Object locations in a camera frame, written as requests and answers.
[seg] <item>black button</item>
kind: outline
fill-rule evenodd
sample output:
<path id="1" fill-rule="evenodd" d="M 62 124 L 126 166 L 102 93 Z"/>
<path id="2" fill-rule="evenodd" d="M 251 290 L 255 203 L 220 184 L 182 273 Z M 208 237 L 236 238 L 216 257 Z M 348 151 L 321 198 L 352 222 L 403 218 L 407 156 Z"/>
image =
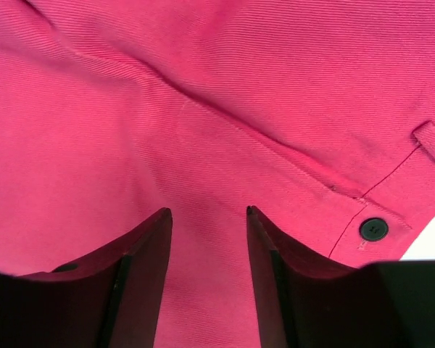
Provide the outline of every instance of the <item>black button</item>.
<path id="1" fill-rule="evenodd" d="M 361 224 L 360 234 L 366 241 L 380 241 L 389 232 L 385 221 L 375 217 Z"/>

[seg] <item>white surface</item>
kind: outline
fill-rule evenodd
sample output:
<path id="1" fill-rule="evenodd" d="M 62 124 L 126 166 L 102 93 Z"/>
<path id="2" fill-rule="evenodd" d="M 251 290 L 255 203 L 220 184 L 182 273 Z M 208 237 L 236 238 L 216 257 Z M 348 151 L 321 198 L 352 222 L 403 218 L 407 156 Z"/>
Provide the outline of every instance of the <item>white surface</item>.
<path id="1" fill-rule="evenodd" d="M 435 218 L 422 231 L 401 260 L 435 260 Z"/>

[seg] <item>pink garment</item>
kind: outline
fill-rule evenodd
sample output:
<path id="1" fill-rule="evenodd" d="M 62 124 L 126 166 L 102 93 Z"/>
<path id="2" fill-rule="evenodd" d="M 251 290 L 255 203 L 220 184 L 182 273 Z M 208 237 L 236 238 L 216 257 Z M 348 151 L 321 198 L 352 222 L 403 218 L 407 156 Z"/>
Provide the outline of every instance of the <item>pink garment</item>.
<path id="1" fill-rule="evenodd" d="M 347 265 L 403 255 L 435 215 L 435 0 L 0 0 L 0 271 L 169 207 L 156 347 L 255 348 L 249 204 Z"/>

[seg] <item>pink fabric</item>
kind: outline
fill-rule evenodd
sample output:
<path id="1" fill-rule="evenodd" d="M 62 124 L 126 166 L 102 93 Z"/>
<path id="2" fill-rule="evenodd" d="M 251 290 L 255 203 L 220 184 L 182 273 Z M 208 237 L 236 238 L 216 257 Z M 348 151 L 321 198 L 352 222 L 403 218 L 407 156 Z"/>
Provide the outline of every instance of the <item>pink fabric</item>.
<path id="1" fill-rule="evenodd" d="M 0 0 L 0 271 L 170 207 L 156 347 L 258 347 L 248 204 L 339 262 L 402 256 L 435 215 L 435 1 Z"/>

